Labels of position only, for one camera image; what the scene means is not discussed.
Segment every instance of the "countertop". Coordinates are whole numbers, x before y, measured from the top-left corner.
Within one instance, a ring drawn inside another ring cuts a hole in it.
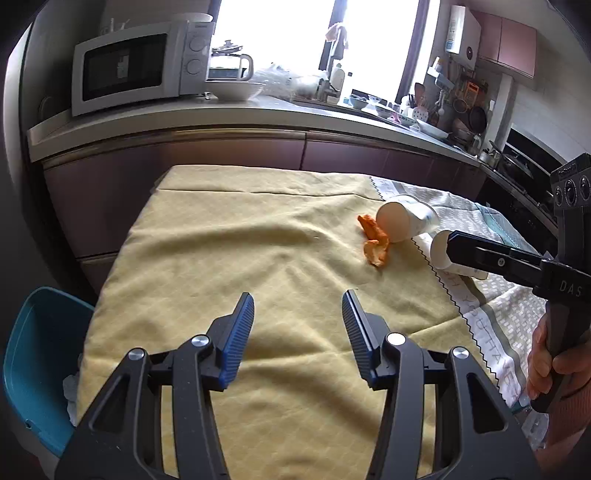
[[[247,102],[196,98],[132,105],[72,118],[62,112],[28,132],[32,161],[123,135],[161,129],[255,126],[324,130],[386,140],[445,155],[473,166],[478,160],[421,132],[348,113],[294,105],[269,96]]]

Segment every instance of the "orange peel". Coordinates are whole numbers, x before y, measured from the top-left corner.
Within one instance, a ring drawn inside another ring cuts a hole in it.
[[[365,258],[375,267],[382,267],[388,258],[388,247],[390,245],[388,235],[370,215],[359,215],[357,220],[368,238],[363,244]]]

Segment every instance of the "camera lens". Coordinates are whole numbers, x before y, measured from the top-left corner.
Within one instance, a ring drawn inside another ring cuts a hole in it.
[[[556,187],[556,191],[554,192],[554,200],[556,201],[556,205],[562,205],[562,190],[560,190],[560,187]]]
[[[591,185],[589,179],[583,177],[581,179],[581,197],[583,197],[583,200],[589,200],[589,196],[591,196]]]
[[[577,201],[577,190],[572,180],[567,180],[566,184],[564,185],[564,194],[566,196],[566,202],[569,205],[574,205],[574,203]]]

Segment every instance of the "white cloth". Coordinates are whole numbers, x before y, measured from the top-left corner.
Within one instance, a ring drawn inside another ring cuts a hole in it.
[[[423,238],[425,235],[434,235],[441,230],[460,230],[495,242],[505,240],[511,246],[535,252],[499,212],[484,209],[449,192],[380,177],[371,179],[387,202],[396,195],[408,193],[435,209],[440,218],[437,230],[413,239],[421,249],[430,245],[430,240]],[[494,230],[490,223],[487,224],[483,210],[494,214],[489,215]],[[525,395],[527,354],[531,349],[532,332],[544,313],[545,301],[533,295],[531,288],[508,282],[495,274],[489,274],[483,281],[442,271],[436,271],[436,274],[460,309],[487,366],[497,377],[507,405],[518,400],[522,405],[526,404],[529,401]]]

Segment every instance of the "finger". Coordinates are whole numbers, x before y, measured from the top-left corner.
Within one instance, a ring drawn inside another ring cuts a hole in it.
[[[534,340],[533,343],[543,347],[545,347],[546,336],[548,334],[548,329],[546,327],[547,318],[548,314],[544,313],[538,322],[538,326],[534,329],[532,334]]]
[[[590,379],[591,379],[591,369],[586,370],[586,371],[583,371],[583,372],[575,373],[570,378],[569,387],[566,390],[565,394],[569,394],[571,392],[574,392],[574,391],[578,390],[581,387],[584,387],[584,385]]]
[[[539,349],[538,351],[532,352],[531,364],[541,377],[547,377],[552,369],[552,355],[546,349]]]
[[[531,365],[527,380],[538,392],[548,393],[552,387],[552,377],[549,375],[543,377],[535,368],[532,368]]]
[[[591,343],[566,350],[554,359],[552,366],[556,372],[564,375],[591,370]]]
[[[536,390],[529,380],[525,384],[525,393],[527,393],[527,396],[530,398],[530,400],[535,400],[538,398],[538,395],[540,395],[540,392]]]

